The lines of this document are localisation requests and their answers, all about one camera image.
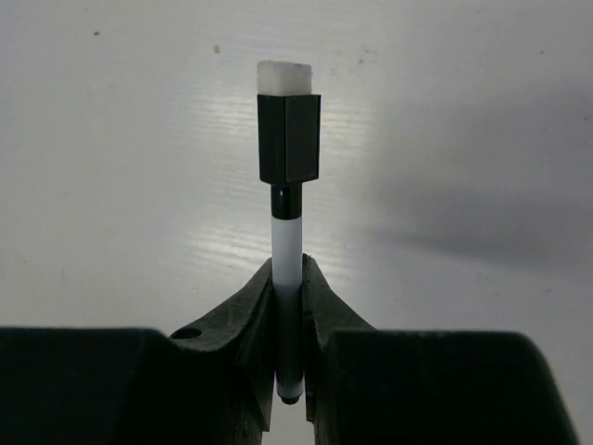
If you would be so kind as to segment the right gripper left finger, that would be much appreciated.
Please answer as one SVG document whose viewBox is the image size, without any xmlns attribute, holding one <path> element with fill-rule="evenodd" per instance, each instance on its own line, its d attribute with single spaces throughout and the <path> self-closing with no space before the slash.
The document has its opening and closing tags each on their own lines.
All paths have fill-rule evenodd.
<svg viewBox="0 0 593 445">
<path fill-rule="evenodd" d="M 271 265 L 199 319 L 147 328 L 5 327 L 5 444 L 258 444 L 271 423 Z"/>
</svg>

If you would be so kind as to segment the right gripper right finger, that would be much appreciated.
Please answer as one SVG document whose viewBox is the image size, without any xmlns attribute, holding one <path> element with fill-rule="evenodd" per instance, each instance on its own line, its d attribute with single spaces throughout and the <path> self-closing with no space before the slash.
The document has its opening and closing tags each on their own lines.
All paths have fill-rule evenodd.
<svg viewBox="0 0 593 445">
<path fill-rule="evenodd" d="M 306 414 L 319 444 L 575 444 L 549 365 L 516 332 L 381 330 L 303 260 Z"/>
</svg>

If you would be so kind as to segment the white pen black tip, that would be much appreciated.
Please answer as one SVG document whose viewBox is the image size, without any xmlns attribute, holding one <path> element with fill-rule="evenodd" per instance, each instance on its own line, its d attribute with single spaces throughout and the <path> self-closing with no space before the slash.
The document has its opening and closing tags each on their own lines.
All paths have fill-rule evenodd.
<svg viewBox="0 0 593 445">
<path fill-rule="evenodd" d="M 301 184 L 271 187 L 271 259 L 278 326 L 277 393 L 291 405 L 304 392 Z"/>
</svg>

